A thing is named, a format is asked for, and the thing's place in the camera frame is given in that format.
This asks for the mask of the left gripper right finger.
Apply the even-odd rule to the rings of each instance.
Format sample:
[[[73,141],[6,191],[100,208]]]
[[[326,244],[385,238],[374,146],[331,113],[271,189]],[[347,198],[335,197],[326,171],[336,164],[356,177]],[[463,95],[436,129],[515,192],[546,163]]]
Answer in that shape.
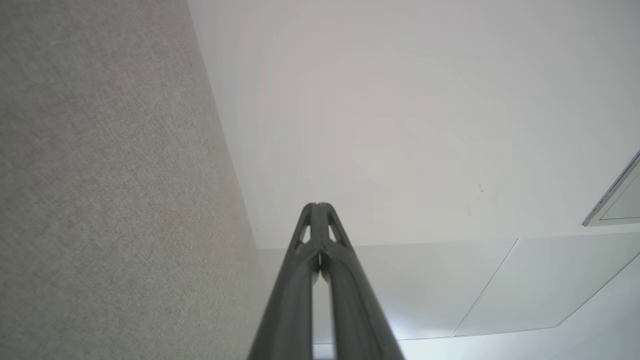
[[[319,203],[320,270],[330,287],[338,360],[402,360],[386,315],[334,207]]]

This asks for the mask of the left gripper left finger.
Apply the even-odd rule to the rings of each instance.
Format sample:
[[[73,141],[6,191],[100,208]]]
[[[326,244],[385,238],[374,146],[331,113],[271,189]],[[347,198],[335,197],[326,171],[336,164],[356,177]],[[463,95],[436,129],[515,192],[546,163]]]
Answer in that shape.
[[[249,360],[311,360],[313,358],[313,285],[318,271],[318,247],[313,238],[317,203],[307,203],[286,249],[263,313]]]

